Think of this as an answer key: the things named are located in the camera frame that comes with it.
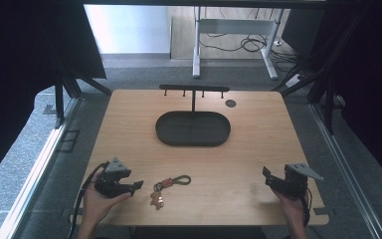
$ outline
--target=black oval tray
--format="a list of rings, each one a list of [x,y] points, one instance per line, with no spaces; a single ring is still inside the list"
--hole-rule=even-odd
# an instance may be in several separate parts
[[[214,112],[168,112],[156,123],[157,137],[168,145],[217,146],[230,132],[228,119]]]

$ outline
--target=keychain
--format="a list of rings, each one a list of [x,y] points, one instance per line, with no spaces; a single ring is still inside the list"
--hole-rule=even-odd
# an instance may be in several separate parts
[[[161,182],[157,182],[153,186],[154,192],[150,194],[150,197],[151,197],[150,205],[154,205],[156,207],[156,210],[159,210],[160,208],[164,206],[163,197],[161,193],[162,189],[166,187],[170,187],[173,184],[188,185],[190,183],[191,183],[191,177],[188,175],[181,175],[173,179],[167,178]]]

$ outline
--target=desk leg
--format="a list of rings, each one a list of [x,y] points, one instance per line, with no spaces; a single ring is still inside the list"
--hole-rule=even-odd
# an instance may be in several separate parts
[[[276,34],[278,33],[279,26],[281,25],[281,18],[283,14],[284,9],[279,9],[278,14],[276,15],[275,23],[272,27],[271,34],[269,36],[268,44],[266,45],[265,49],[262,49],[262,56],[265,60],[266,67],[272,80],[277,80],[278,74],[276,73],[275,67],[272,64],[272,60],[270,59],[270,53],[272,50],[273,42],[275,41]]]
[[[200,77],[200,10],[201,7],[197,7],[197,14],[195,19],[194,55],[192,61],[193,78]]]

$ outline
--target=wooden table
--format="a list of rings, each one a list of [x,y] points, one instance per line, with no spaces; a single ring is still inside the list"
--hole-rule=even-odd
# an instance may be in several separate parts
[[[100,163],[118,157],[130,177],[144,180],[132,198],[114,206],[102,224],[284,225],[281,205],[265,185],[263,166],[284,176],[286,163],[306,162],[282,96],[274,92],[197,93],[196,111],[218,112],[231,123],[229,139],[215,147],[169,146],[156,135],[158,118],[170,111],[191,111],[191,93],[128,90],[113,92],[98,133],[85,178]],[[229,108],[226,100],[234,100]],[[188,174],[189,185],[162,191],[164,207],[150,205],[153,185]],[[312,208],[324,207],[313,179]],[[328,222],[311,210],[310,224]]]

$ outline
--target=cord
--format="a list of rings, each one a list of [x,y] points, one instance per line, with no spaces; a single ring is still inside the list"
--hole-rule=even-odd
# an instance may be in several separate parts
[[[74,214],[73,214],[73,222],[71,223],[71,229],[70,229],[70,234],[68,235],[68,239],[71,239],[73,237],[74,230],[76,229],[77,215],[79,213],[80,204],[82,203],[83,196],[85,195],[86,189],[88,188],[90,182],[92,181],[93,176],[101,167],[107,167],[108,165],[109,165],[109,162],[105,162],[97,166],[95,170],[93,170],[93,172],[89,175],[89,177],[83,184],[82,188],[80,189],[79,194],[77,195],[76,207],[74,208]]]

